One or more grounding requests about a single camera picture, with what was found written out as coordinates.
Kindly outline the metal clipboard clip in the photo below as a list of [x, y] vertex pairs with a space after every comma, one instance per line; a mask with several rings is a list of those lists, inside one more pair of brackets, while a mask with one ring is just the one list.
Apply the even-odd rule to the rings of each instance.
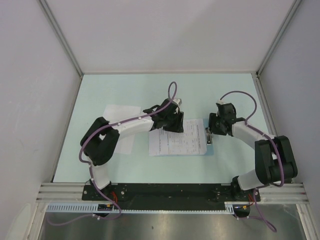
[[208, 127], [205, 128], [205, 138], [206, 138], [206, 144], [212, 145], [213, 144], [213, 134], [211, 133], [210, 129]]

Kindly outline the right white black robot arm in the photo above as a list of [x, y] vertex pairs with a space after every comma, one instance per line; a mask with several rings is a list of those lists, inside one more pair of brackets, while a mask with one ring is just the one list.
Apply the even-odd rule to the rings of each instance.
[[232, 103], [218, 101], [217, 112], [209, 114], [208, 131], [213, 135], [237, 138], [254, 150], [254, 169], [235, 176], [230, 194], [242, 201], [249, 191], [267, 185], [282, 187], [286, 180], [297, 177], [298, 167], [288, 137], [267, 134], [237, 117]]

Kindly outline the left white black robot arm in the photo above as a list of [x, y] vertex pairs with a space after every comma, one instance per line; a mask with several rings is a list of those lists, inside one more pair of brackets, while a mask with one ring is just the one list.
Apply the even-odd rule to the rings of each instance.
[[97, 118], [80, 141], [79, 159], [89, 164], [93, 194], [100, 200], [110, 196], [111, 180], [107, 175], [107, 162], [112, 158], [117, 143], [138, 133], [163, 129], [182, 133], [184, 113], [180, 98], [165, 99], [161, 105], [143, 110], [140, 115], [116, 123], [104, 117]]

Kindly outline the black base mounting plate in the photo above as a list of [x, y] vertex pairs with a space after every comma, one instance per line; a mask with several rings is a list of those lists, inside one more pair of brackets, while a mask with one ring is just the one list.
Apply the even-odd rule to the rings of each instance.
[[101, 192], [130, 211], [217, 211], [225, 209], [225, 202], [261, 200], [252, 189], [219, 183], [111, 183]]

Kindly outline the right aluminium side rail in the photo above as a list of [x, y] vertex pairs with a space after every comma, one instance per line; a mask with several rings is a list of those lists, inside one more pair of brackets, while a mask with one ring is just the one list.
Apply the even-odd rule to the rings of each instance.
[[265, 122], [267, 125], [268, 132], [270, 134], [278, 136], [279, 133], [277, 131], [277, 128], [276, 128], [276, 125], [274, 122], [274, 118], [272, 116], [272, 112], [271, 112], [265, 91], [263, 89], [263, 85], [262, 85], [260, 76], [256, 72], [252, 73], [251, 76], [252, 76], [254, 87], [255, 87], [255, 90], [256, 90], [256, 93], [257, 93], [257, 96], [259, 99], [259, 103], [260, 103], [262, 112], [263, 112], [263, 116], [264, 116], [264, 119], [265, 119]]

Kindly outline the left aluminium corner post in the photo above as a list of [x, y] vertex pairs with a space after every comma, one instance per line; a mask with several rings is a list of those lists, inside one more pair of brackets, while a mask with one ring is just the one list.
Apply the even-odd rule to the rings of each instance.
[[37, 0], [36, 1], [41, 8], [44, 16], [46, 17], [51, 29], [53, 30], [55, 36], [57, 37], [63, 51], [67, 55], [68, 59], [70, 60], [73, 68], [77, 72], [78, 76], [82, 79], [83, 78], [83, 71], [80, 67], [80, 64], [78, 63], [72, 48], [70, 47], [61, 27], [60, 24], [58, 23], [53, 11], [51, 10], [48, 1], [47, 0]]

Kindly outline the aluminium corner post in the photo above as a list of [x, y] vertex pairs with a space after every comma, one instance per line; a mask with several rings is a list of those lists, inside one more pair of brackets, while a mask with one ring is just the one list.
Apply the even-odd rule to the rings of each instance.
[[273, 38], [271, 45], [269, 46], [266, 54], [264, 55], [262, 62], [259, 64], [259, 67], [255, 71], [257, 77], [259, 77], [262, 72], [264, 71], [267, 63], [270, 61], [274, 51], [278, 47], [283, 35], [287, 31], [289, 25], [291, 24], [293, 18], [295, 17], [296, 13], [298, 12], [303, 0], [294, 0], [292, 5], [290, 6], [287, 14], [285, 15], [278, 31], [276, 32], [275, 37]]
[[37, 0], [36, 1], [41, 8], [44, 16], [46, 17], [51, 29], [53, 30], [55, 36], [57, 37], [63, 51], [67, 55], [68, 59], [70, 60], [73, 68], [77, 72], [78, 76], [82, 79], [83, 78], [83, 71], [80, 67], [80, 64], [78, 63], [72, 48], [70, 47], [61, 27], [60, 24], [58, 23], [53, 11], [51, 10], [48, 1], [47, 0]]

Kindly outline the aluminium front rail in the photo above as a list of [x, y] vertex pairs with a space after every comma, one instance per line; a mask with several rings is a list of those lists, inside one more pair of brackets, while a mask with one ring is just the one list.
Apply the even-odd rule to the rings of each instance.
[[[38, 201], [80, 202], [84, 183], [42, 183]], [[267, 186], [259, 189], [261, 204], [308, 204], [309, 199], [302, 183], [286, 183], [282, 187]]]

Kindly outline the right aluminium corner post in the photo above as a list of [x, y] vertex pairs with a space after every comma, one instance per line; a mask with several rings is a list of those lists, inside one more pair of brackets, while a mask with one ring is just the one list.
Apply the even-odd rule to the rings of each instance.
[[296, 13], [298, 12], [303, 0], [294, 0], [292, 5], [290, 6], [287, 14], [285, 15], [278, 31], [276, 32], [275, 37], [273, 38], [271, 45], [269, 46], [266, 54], [264, 55], [262, 62], [259, 64], [259, 67], [255, 71], [257, 77], [259, 77], [262, 72], [264, 71], [267, 63], [270, 61], [274, 51], [278, 47], [283, 35], [287, 31], [289, 25], [291, 24], [293, 18], [295, 17]]

